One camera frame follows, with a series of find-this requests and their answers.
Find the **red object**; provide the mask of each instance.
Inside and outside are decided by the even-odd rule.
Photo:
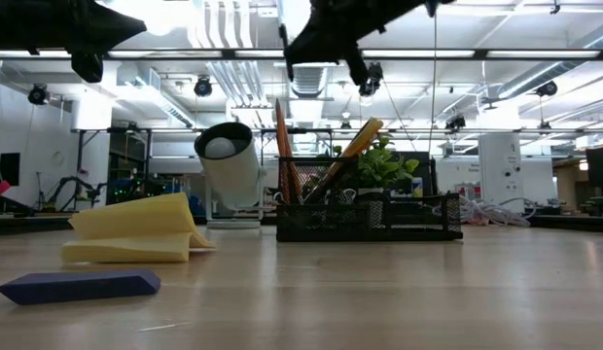
[[[9,190],[10,187],[11,186],[10,186],[10,184],[7,181],[5,181],[5,180],[2,181],[0,183],[0,195],[3,194],[3,193],[5,193],[7,190]]]

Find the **wooden table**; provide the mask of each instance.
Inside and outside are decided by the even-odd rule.
[[[463,243],[430,244],[277,244],[272,227],[206,235],[218,252],[142,266],[161,277],[156,296],[21,307],[0,295],[0,349],[603,348],[603,234],[472,227]],[[62,270],[59,247],[72,238],[0,237],[0,284]]]

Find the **mesh desk organizer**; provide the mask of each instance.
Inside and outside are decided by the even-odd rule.
[[[462,239],[459,194],[399,198],[358,192],[356,158],[281,157],[279,242]]]

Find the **folded yellow paper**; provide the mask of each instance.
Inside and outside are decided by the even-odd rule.
[[[86,210],[75,214],[69,223],[82,241],[64,246],[62,257],[68,263],[117,263],[117,256],[123,254],[120,252],[130,252],[127,262],[152,262],[162,257],[185,262],[190,247],[214,248],[197,230],[183,193]],[[188,239],[183,252],[178,250],[179,235]]]
[[[61,248],[61,259],[65,263],[182,263],[189,260],[190,235],[70,242]]]

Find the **blue block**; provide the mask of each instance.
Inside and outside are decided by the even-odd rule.
[[[157,275],[146,269],[31,273],[0,286],[0,293],[19,305],[99,298],[148,296],[160,287]]]

